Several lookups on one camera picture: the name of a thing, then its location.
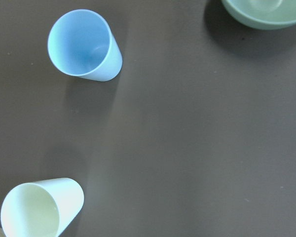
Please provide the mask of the green ceramic bowl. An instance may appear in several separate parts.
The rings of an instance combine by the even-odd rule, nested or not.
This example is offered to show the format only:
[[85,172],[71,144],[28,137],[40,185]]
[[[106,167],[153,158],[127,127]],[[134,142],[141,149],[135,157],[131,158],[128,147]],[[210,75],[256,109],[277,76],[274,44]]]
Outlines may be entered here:
[[296,24],[296,0],[223,0],[238,22],[259,30],[276,30]]

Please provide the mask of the pale yellow plastic cup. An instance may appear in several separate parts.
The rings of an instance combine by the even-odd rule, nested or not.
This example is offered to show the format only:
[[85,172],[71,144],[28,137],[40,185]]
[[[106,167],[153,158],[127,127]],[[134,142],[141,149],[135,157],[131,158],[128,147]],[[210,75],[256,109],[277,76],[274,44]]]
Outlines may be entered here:
[[71,178],[24,183],[4,198],[1,226],[7,237],[58,237],[84,204],[84,192]]

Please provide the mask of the light blue plastic cup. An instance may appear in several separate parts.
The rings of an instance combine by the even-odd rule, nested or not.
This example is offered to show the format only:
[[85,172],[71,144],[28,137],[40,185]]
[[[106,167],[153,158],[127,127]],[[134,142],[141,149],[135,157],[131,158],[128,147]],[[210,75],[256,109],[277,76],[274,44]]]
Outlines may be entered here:
[[53,65],[62,73],[95,81],[109,81],[122,68],[122,55],[106,20],[88,9],[61,16],[47,42]]

